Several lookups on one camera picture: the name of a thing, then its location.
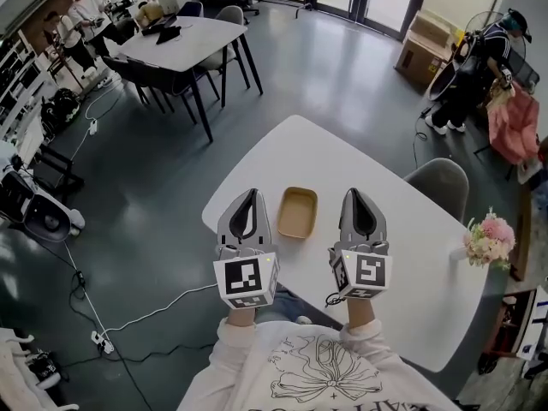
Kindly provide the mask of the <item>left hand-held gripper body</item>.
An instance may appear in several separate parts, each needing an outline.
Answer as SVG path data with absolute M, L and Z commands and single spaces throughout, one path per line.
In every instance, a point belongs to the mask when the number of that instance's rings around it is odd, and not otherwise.
M 217 237 L 218 259 L 213 262 L 221 299 L 232 309 L 273 303 L 280 272 L 277 245 L 268 235 L 246 239 Z

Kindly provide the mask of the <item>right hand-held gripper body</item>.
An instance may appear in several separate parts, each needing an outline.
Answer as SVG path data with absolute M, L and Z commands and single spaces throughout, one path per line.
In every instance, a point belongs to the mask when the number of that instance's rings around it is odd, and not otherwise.
M 329 249 L 329 264 L 340 299 L 372 299 L 390 284 L 393 258 L 387 241 L 351 245 L 337 242 Z

